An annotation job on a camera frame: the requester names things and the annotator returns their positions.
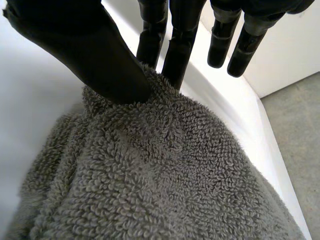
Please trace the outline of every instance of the robotic hand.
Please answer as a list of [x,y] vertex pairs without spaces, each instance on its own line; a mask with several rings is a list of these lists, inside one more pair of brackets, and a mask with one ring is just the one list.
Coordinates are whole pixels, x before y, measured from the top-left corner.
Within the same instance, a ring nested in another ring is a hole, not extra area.
[[[208,64],[220,68],[243,10],[244,25],[228,65],[241,76],[267,30],[285,13],[297,14],[314,0],[210,0],[215,23]],[[136,58],[101,0],[7,0],[3,15],[98,94],[119,104],[145,102],[150,88],[138,61],[155,68],[166,33],[173,32],[162,74],[180,89],[206,0],[138,0],[143,31]]]

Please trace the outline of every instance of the black finger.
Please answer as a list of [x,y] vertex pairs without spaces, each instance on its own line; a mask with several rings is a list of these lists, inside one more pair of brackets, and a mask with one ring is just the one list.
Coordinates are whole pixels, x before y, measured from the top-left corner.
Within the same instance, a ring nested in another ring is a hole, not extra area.
[[310,7],[310,5],[315,0],[301,0],[298,6],[296,6],[294,9],[290,9],[287,13],[288,14],[299,14],[302,13],[304,10]]
[[88,25],[86,21],[61,26],[29,20],[19,17],[9,5],[6,15],[20,34],[56,57],[98,94],[120,104],[148,99],[150,89],[143,70],[102,5],[92,16],[96,21]]
[[206,0],[171,0],[173,32],[162,74],[180,89],[195,43],[201,11]]
[[212,28],[207,62],[213,68],[221,68],[226,60],[230,43],[241,15],[241,9],[237,3],[231,4],[228,10],[221,9],[215,5],[211,6],[215,21]]
[[237,78],[245,72],[267,30],[283,15],[284,13],[279,13],[267,17],[253,17],[245,14],[241,34],[227,67],[229,75]]
[[168,0],[138,0],[143,31],[136,58],[150,67],[158,63],[168,22]]

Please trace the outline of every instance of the gray floor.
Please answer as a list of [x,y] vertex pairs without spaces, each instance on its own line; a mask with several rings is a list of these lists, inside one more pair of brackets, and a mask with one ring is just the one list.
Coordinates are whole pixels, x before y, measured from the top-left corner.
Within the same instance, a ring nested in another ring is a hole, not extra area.
[[320,72],[264,97],[313,240],[320,240]]

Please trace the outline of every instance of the terry cloth towel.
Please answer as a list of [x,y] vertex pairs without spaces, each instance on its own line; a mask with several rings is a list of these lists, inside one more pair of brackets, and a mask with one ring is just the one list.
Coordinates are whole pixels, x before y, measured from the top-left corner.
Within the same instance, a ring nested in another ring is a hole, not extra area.
[[304,239],[225,124],[144,70],[147,103],[85,87],[57,121],[6,239]]

